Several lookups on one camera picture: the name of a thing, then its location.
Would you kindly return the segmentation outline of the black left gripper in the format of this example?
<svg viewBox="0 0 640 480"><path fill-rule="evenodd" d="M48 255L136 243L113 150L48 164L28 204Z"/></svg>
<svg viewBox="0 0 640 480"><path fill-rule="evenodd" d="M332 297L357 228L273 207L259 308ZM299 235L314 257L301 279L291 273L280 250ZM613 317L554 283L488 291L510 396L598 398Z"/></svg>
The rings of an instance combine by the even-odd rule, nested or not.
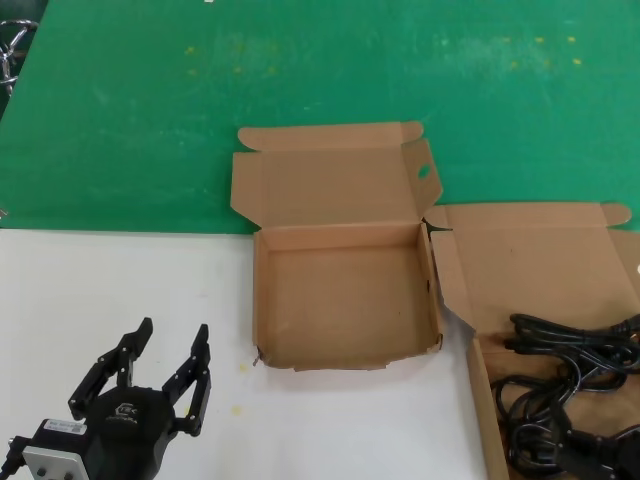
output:
<svg viewBox="0 0 640 480"><path fill-rule="evenodd" d="M137 330L124 334L115 348L98 357L68 401L72 417L87 417L89 431L99 441L99 479L153 479L175 433L201 433L211 391L209 327L199 327L189 358L162 392L131 387L133 363L152 333L152 319L145 317ZM117 387L100 395L113 376ZM176 417L174 406L192 385L189 410Z"/></svg>

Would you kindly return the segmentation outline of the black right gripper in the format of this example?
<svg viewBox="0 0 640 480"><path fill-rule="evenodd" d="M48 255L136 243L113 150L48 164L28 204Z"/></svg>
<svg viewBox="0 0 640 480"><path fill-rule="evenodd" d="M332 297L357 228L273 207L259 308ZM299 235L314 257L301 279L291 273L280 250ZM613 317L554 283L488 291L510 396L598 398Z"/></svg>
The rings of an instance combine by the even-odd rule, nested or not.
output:
<svg viewBox="0 0 640 480"><path fill-rule="evenodd" d="M600 471L604 480L639 478L640 425L632 425L617 434L616 441L576 429L567 431L567 470Z"/></svg>

